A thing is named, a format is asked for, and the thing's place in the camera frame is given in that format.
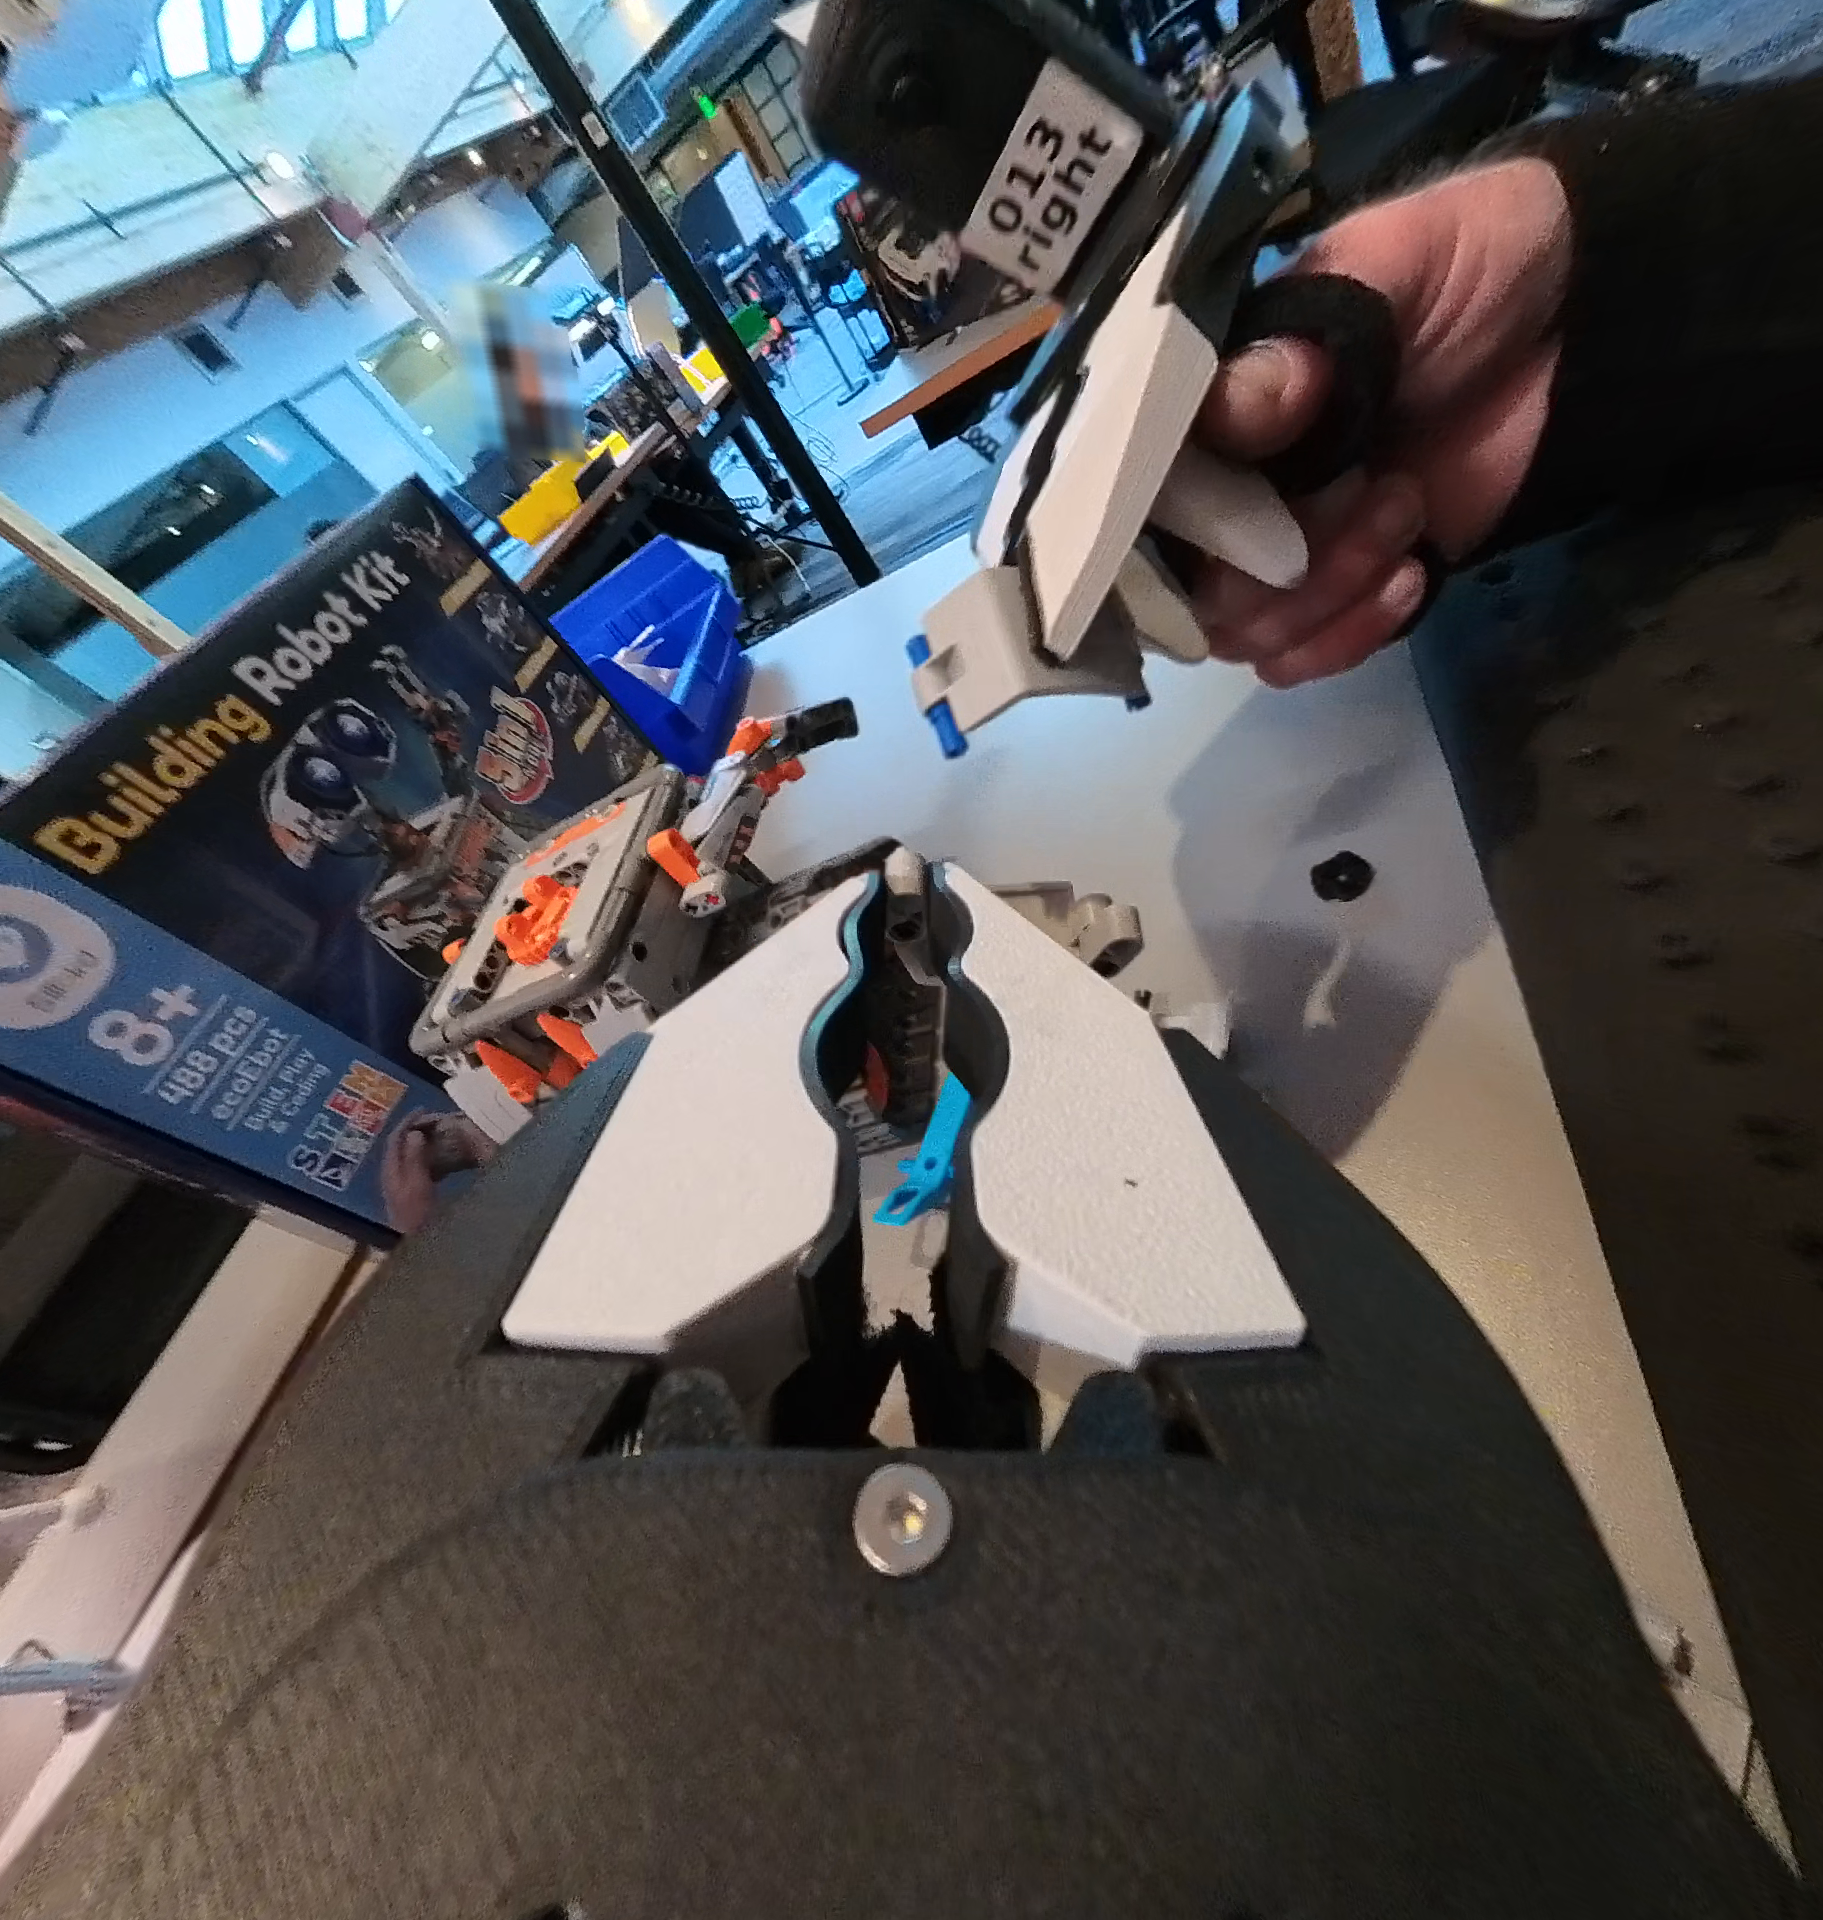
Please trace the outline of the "toy tracked robot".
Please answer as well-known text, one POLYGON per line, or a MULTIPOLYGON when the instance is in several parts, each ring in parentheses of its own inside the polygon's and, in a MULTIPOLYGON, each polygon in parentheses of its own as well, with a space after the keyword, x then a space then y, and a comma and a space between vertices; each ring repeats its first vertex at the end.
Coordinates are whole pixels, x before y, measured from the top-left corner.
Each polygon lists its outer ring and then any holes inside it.
POLYGON ((876 838, 789 876, 754 864, 766 806, 809 751, 859 735, 851 698, 744 717, 705 773, 657 765, 539 833, 446 952, 409 1032, 457 1121, 416 1128, 488 1160, 629 1036, 836 892, 882 875, 876 838))

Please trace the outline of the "blue storage bin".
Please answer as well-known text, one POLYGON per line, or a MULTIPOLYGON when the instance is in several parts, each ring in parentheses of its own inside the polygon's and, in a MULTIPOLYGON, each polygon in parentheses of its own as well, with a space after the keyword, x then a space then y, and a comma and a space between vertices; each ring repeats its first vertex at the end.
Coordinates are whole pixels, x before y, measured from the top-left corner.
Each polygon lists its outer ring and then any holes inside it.
POLYGON ((656 536, 550 615, 636 733, 684 773, 724 756, 747 709, 752 666, 739 600, 678 540, 656 536))

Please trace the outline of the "blue robot kit box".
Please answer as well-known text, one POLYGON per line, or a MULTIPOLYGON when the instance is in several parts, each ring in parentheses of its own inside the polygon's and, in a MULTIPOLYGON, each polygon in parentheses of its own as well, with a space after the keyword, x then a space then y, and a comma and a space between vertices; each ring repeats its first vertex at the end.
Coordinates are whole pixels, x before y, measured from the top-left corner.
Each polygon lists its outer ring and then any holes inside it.
POLYGON ((490 1154, 409 1032, 657 750, 422 479, 0 798, 0 1093, 383 1239, 490 1154))

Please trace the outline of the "black pole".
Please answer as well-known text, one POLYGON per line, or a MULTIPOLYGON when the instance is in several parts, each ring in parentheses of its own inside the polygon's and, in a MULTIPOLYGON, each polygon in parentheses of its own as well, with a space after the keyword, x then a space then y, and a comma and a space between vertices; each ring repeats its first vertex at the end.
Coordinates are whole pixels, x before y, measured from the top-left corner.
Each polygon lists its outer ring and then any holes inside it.
POLYGON ((490 11, 534 68, 552 109, 567 125, 579 151, 602 179, 623 219, 632 222, 666 284, 684 304, 690 322, 696 323, 705 345, 715 354, 730 386, 730 397, 768 445, 792 491, 807 507, 809 520, 820 528, 829 550, 843 564, 852 584, 876 584, 882 578, 882 570, 872 550, 834 494, 792 419, 783 414, 764 373, 726 319, 694 258, 684 249, 675 228, 632 164, 621 140, 610 131, 587 82, 539 5, 493 1, 490 11))

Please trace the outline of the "yellow storage bin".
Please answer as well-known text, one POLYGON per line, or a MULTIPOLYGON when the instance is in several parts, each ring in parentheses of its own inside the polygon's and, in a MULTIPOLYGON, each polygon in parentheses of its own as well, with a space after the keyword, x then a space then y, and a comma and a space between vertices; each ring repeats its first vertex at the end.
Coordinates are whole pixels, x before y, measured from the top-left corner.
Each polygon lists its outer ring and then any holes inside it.
POLYGON ((554 461, 496 516, 505 538, 542 547, 583 509, 602 509, 621 479, 623 457, 599 442, 583 457, 554 461))

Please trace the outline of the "grey panel piece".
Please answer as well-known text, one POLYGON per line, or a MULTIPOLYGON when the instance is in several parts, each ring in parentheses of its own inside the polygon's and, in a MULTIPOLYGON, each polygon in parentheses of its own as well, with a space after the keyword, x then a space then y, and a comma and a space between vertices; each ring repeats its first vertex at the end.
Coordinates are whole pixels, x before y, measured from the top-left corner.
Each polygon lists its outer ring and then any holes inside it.
POLYGON ((911 673, 921 712, 942 706, 960 733, 975 733, 1019 703, 1124 703, 1147 689, 1137 633, 1113 600, 1102 605, 1066 660, 1034 639, 1031 610, 1015 567, 977 570, 933 603, 923 615, 923 658, 911 673))

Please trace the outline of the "wooden work table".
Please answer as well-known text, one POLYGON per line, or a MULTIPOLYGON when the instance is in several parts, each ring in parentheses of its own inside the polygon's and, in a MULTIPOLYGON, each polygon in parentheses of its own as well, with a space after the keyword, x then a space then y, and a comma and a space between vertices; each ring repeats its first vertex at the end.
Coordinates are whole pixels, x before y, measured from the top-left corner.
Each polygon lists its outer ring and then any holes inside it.
POLYGON ((928 447, 963 434, 1018 383, 1058 313, 1054 300, 1021 300, 899 352, 885 380, 888 391, 867 405, 859 433, 878 442, 911 427, 928 447))

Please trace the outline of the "book stand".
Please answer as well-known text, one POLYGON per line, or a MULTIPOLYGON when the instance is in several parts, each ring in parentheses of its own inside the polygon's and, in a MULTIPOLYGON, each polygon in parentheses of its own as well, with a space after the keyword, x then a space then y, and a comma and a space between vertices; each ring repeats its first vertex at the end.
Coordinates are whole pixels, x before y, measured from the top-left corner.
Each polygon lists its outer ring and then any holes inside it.
MULTIPOLYGON (((94 1524, 105 1509, 108 1494, 91 1482, 71 1484, 59 1498, 0 1506, 0 1560, 24 1560, 45 1534, 71 1534, 94 1524)), ((118 1659, 59 1659, 38 1641, 0 1663, 0 1702, 57 1696, 69 1729, 119 1707, 135 1684, 136 1671, 118 1659)))

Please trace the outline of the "cyan brick separator tool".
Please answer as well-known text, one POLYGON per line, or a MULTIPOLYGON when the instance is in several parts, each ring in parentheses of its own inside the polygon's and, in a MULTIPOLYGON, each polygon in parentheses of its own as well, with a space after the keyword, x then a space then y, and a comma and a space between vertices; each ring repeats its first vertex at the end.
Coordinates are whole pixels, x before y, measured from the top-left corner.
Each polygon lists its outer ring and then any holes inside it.
POLYGON ((930 1213, 949 1209, 958 1146, 971 1111, 968 1087, 949 1074, 935 1093, 923 1137, 897 1161, 895 1178, 874 1209, 876 1225, 904 1229, 930 1213))

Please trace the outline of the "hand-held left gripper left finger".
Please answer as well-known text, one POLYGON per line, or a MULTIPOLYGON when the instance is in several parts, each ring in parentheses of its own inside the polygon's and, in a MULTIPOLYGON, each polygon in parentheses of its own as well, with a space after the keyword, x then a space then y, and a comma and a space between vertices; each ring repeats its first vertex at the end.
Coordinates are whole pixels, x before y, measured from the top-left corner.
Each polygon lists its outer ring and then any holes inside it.
POLYGON ((851 1224, 818 1069, 880 876, 851 876, 669 1011, 500 1331, 576 1355, 807 1355, 806 1266, 851 1224))

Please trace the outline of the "toy car box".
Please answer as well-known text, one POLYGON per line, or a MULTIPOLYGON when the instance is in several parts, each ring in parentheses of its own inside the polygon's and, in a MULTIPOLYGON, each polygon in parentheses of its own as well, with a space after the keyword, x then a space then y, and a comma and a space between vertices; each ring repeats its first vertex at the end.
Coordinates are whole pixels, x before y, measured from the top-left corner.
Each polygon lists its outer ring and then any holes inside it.
POLYGON ((1038 300, 965 252, 956 234, 872 185, 843 193, 836 219, 899 350, 933 345, 1038 300))

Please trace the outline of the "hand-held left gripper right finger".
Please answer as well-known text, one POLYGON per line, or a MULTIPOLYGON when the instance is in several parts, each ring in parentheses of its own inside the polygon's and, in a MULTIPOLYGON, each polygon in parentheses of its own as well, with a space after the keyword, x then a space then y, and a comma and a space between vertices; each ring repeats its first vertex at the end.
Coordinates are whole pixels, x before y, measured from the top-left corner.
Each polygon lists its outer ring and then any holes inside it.
POLYGON ((1306 1318, 1164 1032, 953 861, 958 1075, 972 1095, 950 1205, 971 1334, 1019 1370, 1295 1349, 1306 1318))

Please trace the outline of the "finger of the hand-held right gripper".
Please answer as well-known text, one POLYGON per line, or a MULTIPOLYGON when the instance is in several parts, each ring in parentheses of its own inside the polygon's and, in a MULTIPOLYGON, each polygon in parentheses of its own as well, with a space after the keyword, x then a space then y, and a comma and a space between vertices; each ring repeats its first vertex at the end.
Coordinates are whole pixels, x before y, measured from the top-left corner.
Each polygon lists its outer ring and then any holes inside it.
POLYGON ((1154 653, 1195 663, 1205 641, 1172 556, 1187 548, 1271 589, 1303 584, 1309 544, 1278 491, 1188 434, 1219 350, 1148 255, 1099 323, 1083 383, 1024 518, 1019 555, 1038 644, 1077 660, 1105 619, 1154 653))
POLYGON ((1061 660, 1112 592, 1210 378, 1210 338, 1164 275, 1135 275, 1068 383, 1007 451, 979 524, 979 561, 1019 570, 1034 639, 1061 660))

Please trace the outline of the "person's right hand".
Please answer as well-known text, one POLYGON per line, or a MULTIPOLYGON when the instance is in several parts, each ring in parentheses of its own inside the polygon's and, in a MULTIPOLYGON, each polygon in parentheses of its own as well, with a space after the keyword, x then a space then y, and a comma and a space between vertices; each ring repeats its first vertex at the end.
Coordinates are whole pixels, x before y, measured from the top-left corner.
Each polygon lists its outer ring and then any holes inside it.
POLYGON ((1275 275, 1382 294, 1398 381, 1365 464, 1293 504, 1299 584, 1195 564, 1188 600, 1214 660, 1278 689, 1343 675, 1397 643, 1435 577, 1484 544, 1546 427, 1571 252, 1552 164, 1503 156, 1356 210, 1275 275))

